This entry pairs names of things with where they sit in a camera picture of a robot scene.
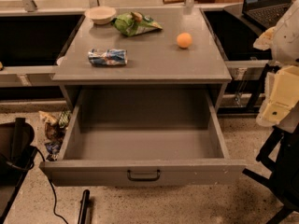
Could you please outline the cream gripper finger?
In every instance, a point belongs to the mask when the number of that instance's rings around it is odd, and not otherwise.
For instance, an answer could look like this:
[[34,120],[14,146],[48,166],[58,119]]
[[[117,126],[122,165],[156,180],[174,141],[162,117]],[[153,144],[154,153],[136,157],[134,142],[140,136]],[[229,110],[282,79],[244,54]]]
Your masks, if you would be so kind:
[[279,125],[299,102],[299,67],[289,65],[268,73],[264,94],[256,122],[264,127]]

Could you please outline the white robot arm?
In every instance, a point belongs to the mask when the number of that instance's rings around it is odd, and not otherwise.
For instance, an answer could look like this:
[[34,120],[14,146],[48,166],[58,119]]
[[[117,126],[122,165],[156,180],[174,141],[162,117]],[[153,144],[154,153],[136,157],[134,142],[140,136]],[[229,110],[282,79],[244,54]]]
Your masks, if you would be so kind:
[[253,43],[271,49],[272,61],[282,67],[265,79],[265,100],[256,121],[264,127],[279,125],[299,101],[299,1],[296,0],[278,23]]

